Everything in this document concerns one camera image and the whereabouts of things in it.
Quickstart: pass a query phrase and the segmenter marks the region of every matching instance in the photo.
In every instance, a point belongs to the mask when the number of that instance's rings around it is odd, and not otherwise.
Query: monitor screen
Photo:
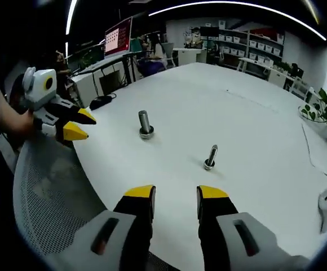
[[[132,18],[111,27],[105,34],[105,56],[130,51]]]

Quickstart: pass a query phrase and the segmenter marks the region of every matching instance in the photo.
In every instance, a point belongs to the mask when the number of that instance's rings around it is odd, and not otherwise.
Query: ceiling
[[[110,1],[108,5],[107,1],[104,0],[77,0],[68,36],[65,35],[65,29],[70,0],[36,0],[35,5],[28,1],[30,5],[27,7],[19,9],[14,14],[11,12],[6,14],[13,23],[5,29],[6,33],[4,35],[12,38],[15,42],[20,41],[13,47],[16,47],[16,49],[23,48],[23,50],[31,53],[32,51],[35,53],[41,52],[48,48],[64,51],[64,44],[67,41],[72,51],[77,44],[102,40],[105,30],[115,25],[120,19],[143,11],[152,12],[183,3],[197,2],[197,0],[152,0],[148,3],[129,3],[130,1],[115,0]],[[312,26],[327,38],[327,5],[321,0],[311,0],[319,11],[317,13],[320,24],[317,25],[309,9],[303,4],[305,1],[308,0],[246,0],[242,2],[270,7],[289,14]],[[150,17],[150,19],[147,19],[147,25],[164,25],[164,21],[168,19],[196,16],[241,18],[288,30],[306,42],[313,44],[321,42],[317,35],[312,34],[311,31],[292,20],[273,12],[242,5],[217,4],[178,8]]]

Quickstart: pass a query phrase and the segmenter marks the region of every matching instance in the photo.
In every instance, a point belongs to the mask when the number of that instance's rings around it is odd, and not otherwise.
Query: computer mouse
[[[90,109],[95,110],[112,101],[111,96],[98,96],[90,103]]]

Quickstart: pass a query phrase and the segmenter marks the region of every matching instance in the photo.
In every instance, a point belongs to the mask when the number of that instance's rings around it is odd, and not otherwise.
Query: white round table
[[[239,212],[273,231],[291,255],[312,257],[319,249],[317,199],[327,176],[310,163],[300,99],[256,77],[201,63],[116,94],[92,112],[96,125],[80,125],[89,138],[74,147],[108,209],[130,188],[156,186],[152,253],[180,270],[204,269],[198,185],[227,192]],[[140,110],[154,127],[149,141],[139,137]],[[214,144],[216,164],[207,172],[202,165]]]

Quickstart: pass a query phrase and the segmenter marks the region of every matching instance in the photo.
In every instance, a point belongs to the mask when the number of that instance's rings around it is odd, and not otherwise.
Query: metal bolt
[[[213,147],[211,148],[211,151],[210,151],[210,156],[208,159],[205,160],[204,162],[204,168],[209,171],[211,170],[214,165],[215,165],[215,157],[216,157],[216,154],[218,152],[218,145],[213,145]]]
[[[153,136],[153,127],[150,126],[146,110],[139,112],[139,119],[141,123],[140,136],[142,139],[150,139]]]

